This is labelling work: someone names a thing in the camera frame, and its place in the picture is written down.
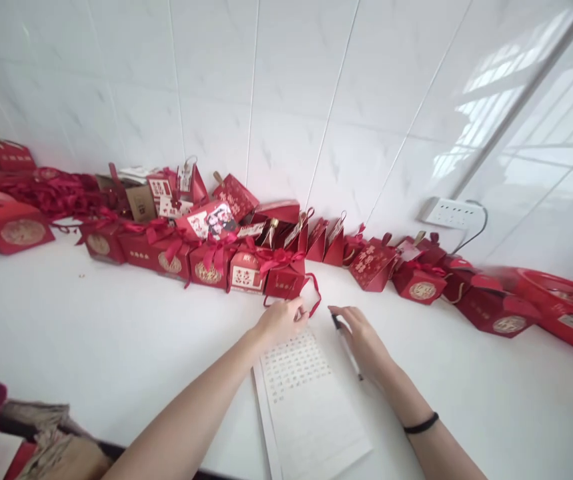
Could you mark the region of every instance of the right hand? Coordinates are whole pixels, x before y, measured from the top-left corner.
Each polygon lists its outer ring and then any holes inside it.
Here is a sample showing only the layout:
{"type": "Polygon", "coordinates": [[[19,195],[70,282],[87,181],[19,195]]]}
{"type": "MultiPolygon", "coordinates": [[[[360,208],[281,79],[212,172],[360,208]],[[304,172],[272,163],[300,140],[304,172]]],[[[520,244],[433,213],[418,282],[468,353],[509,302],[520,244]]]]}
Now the right hand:
{"type": "Polygon", "coordinates": [[[340,323],[342,333],[355,360],[360,364],[362,373],[379,383],[393,360],[375,329],[357,307],[329,306],[328,309],[333,315],[342,317],[350,327],[349,331],[343,323],[340,323]]]}

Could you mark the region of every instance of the power strip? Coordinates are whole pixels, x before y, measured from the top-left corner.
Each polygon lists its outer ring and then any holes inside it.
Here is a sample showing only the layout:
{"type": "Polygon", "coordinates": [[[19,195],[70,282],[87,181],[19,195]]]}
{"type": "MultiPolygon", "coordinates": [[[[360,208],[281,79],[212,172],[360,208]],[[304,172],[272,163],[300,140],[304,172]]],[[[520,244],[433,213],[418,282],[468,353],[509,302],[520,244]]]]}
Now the power strip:
{"type": "Polygon", "coordinates": [[[469,230],[484,222],[484,210],[474,203],[432,197],[420,212],[418,220],[442,227],[469,230]]]}

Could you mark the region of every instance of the red basket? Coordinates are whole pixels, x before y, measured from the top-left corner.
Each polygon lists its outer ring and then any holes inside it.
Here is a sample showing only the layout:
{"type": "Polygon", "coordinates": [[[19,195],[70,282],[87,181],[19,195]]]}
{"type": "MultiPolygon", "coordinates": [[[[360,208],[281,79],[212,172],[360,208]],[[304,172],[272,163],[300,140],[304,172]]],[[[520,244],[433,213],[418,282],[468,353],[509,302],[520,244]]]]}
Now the red basket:
{"type": "Polygon", "coordinates": [[[573,345],[573,281],[535,270],[493,269],[505,289],[529,300],[540,310],[539,326],[573,345]]]}

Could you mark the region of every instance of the black hair tie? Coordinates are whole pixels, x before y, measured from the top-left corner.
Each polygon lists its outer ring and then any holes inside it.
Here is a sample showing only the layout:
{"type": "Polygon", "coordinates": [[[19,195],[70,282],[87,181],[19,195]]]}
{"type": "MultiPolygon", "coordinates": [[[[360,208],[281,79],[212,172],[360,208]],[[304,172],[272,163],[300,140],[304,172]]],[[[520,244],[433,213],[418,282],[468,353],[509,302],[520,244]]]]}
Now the black hair tie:
{"type": "Polygon", "coordinates": [[[425,421],[424,423],[420,423],[419,425],[416,425],[415,427],[404,427],[404,433],[406,435],[416,435],[418,433],[425,432],[430,427],[432,427],[433,424],[439,419],[440,419],[440,416],[438,415],[438,413],[433,412],[433,416],[431,418],[429,418],[427,421],[425,421]]]}

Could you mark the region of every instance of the gold emblem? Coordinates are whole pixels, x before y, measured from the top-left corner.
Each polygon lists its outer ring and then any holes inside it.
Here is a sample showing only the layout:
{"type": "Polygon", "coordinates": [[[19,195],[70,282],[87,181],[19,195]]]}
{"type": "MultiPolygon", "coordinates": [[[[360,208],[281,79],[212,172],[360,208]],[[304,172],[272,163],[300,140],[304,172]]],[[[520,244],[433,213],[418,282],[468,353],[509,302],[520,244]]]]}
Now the gold emblem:
{"type": "Polygon", "coordinates": [[[171,264],[168,264],[168,260],[166,259],[166,255],[164,252],[161,252],[157,256],[157,260],[161,267],[169,273],[179,273],[181,271],[181,261],[177,257],[173,257],[173,261],[171,264]]]}
{"type": "Polygon", "coordinates": [[[98,233],[92,233],[88,236],[86,243],[91,248],[100,255],[108,255],[111,251],[111,246],[108,244],[108,240],[102,237],[98,233]]]}
{"type": "Polygon", "coordinates": [[[0,235],[6,243],[11,245],[34,245],[44,238],[46,229],[40,222],[21,219],[4,225],[0,235]]]}
{"type": "Polygon", "coordinates": [[[526,326],[526,320],[517,315],[504,317],[493,323],[493,330],[498,333],[515,333],[526,326]]]}
{"type": "Polygon", "coordinates": [[[199,262],[195,266],[195,274],[198,279],[209,285],[218,283],[221,280],[221,273],[215,270],[215,265],[211,265],[211,269],[207,270],[204,262],[199,262]]]}
{"type": "Polygon", "coordinates": [[[415,300],[428,300],[435,295],[436,288],[430,282],[419,282],[413,285],[408,293],[415,300]]]}

